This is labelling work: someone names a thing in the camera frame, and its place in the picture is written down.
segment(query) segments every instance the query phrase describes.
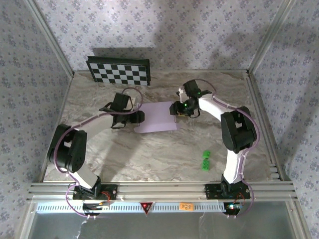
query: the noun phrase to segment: checkerboard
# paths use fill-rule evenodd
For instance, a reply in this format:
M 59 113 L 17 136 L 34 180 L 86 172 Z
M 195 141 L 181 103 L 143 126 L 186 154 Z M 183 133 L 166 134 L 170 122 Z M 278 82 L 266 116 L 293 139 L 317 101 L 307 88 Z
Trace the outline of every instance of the checkerboard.
M 142 64 L 145 61 L 143 59 L 125 59 L 123 61 L 122 58 L 93 58 L 96 57 L 89 57 L 87 64 L 96 82 L 150 85 L 149 65 Z

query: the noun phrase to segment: glass panel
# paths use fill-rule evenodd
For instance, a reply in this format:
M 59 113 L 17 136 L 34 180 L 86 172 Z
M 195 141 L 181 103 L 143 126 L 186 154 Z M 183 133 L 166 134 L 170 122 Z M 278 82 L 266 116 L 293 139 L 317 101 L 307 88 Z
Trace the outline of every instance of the glass panel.
M 29 239 L 295 239 L 286 204 L 255 203 L 243 217 L 223 213 L 36 214 Z

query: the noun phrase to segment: white strip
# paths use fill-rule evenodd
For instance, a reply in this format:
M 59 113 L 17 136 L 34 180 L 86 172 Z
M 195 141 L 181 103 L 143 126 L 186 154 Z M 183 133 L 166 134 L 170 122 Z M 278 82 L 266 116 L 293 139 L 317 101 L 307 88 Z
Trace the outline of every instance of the white strip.
M 81 201 L 70 201 L 75 210 L 83 212 Z M 203 212 L 225 212 L 224 203 L 207 202 L 207 203 L 193 203 L 194 211 L 198 213 Z M 36 209 L 37 213 L 72 213 L 71 208 L 66 202 L 50 202 L 39 203 Z M 144 213 L 140 203 L 112 203 L 110 206 L 105 206 L 99 213 Z M 179 203 L 153 203 L 151 213 L 184 213 L 179 209 Z

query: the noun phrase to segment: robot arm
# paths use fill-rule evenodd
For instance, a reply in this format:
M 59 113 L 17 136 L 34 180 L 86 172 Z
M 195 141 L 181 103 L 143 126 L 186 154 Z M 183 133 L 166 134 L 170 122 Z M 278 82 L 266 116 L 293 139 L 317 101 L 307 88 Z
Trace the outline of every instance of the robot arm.
M 251 147 L 256 140 L 257 135 L 253 123 L 243 114 L 230 108 L 228 104 L 217 99 L 210 91 L 201 91 L 195 80 L 188 81 L 184 85 L 184 90 L 177 94 L 186 94 L 188 100 L 184 102 L 175 102 L 170 107 L 171 115 L 189 116 L 194 111 L 200 115 L 200 110 L 210 113 L 221 121 L 222 139 L 227 148 L 226 168 L 222 175 L 221 188 L 224 195 L 236 194 L 236 190 L 242 190 L 243 169 L 245 149 Z M 250 115 L 247 107 L 240 107 L 241 111 Z
M 203 111 L 210 113 L 212 116 L 221 121 L 221 118 L 224 113 L 232 112 L 231 109 L 227 109 L 213 100 L 212 94 L 207 94 L 198 99 L 199 108 Z M 238 183 L 241 181 L 244 171 L 245 162 L 242 163 L 242 167 L 240 168 L 240 160 L 242 158 L 243 150 L 240 150 L 238 153 L 235 153 L 233 150 L 227 149 L 227 160 L 226 160 L 226 168 L 223 173 L 224 179 L 229 184 Z
M 84 164 L 86 143 L 105 129 L 118 128 L 115 126 L 119 123 L 125 127 L 127 123 L 143 122 L 145 116 L 142 111 L 128 114 L 133 109 L 133 105 L 134 99 L 125 94 L 116 93 L 113 102 L 99 109 L 96 115 L 76 126 L 60 124 L 55 131 L 47 155 L 48 160 L 54 163 L 54 150 L 59 139 L 67 130 L 73 128 L 58 147 L 56 163 L 61 170 L 78 182 L 81 192 L 89 198 L 97 198 L 100 194 L 101 179 Z

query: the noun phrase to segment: red warning triangle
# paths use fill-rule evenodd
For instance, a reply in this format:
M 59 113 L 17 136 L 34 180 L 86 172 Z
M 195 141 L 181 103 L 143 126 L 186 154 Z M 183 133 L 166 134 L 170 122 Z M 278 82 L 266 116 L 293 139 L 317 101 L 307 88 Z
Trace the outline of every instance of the red warning triangle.
M 153 203 L 140 203 L 140 204 L 141 204 L 145 214 L 147 215 L 149 213 Z

